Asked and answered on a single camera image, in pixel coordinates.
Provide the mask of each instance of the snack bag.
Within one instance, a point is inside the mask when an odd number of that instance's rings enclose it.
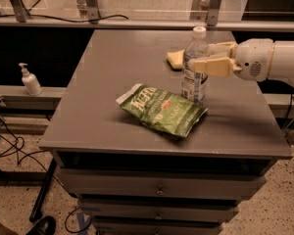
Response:
[[[145,126],[183,138],[207,111],[181,96],[145,84],[134,85],[117,103]]]

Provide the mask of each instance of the speckled floor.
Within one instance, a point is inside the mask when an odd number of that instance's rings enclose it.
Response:
[[[24,139],[23,151],[26,153],[39,150],[38,142],[48,124],[47,119],[7,118],[11,131]],[[13,137],[4,133],[9,140]],[[250,201],[239,205],[240,212],[234,219],[223,225],[220,235],[294,235],[294,129],[287,131],[287,140],[291,145],[292,160],[278,161],[266,174],[267,183]],[[0,152],[9,147],[7,141],[0,141]],[[45,167],[51,161],[48,153],[34,155]],[[9,171],[43,171],[33,159],[25,159],[16,166],[15,155],[0,158],[0,168]],[[0,221],[18,232],[25,234],[32,223],[29,222],[32,207],[39,187],[0,187]],[[56,234],[70,234],[65,227],[68,214],[77,207],[72,198],[53,179],[51,188],[42,207],[43,215],[52,215],[57,220]],[[77,214],[68,220],[70,230],[78,230]],[[94,228],[88,230],[94,234]]]

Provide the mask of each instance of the white pump bottle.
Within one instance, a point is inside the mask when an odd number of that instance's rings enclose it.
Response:
[[[37,77],[28,71],[28,69],[26,68],[27,64],[19,63],[19,66],[22,68],[22,82],[26,87],[28,93],[31,96],[39,95],[42,92],[42,88],[37,80]]]

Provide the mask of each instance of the table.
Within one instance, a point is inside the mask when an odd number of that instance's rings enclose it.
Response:
[[[255,81],[209,77],[208,114],[186,139],[142,126],[116,99],[135,83],[180,93],[166,53],[189,30],[95,30],[40,141],[98,231],[218,234],[291,152]],[[232,41],[208,31],[207,41]]]

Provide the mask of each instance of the gray tabletop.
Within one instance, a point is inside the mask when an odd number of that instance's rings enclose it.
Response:
[[[290,158],[290,149],[255,81],[209,77],[207,115],[186,139],[152,131],[116,99],[136,83],[180,93],[181,72],[166,53],[185,48],[189,30],[95,30],[40,141],[43,149],[233,158]],[[207,41],[231,41],[208,31]]]

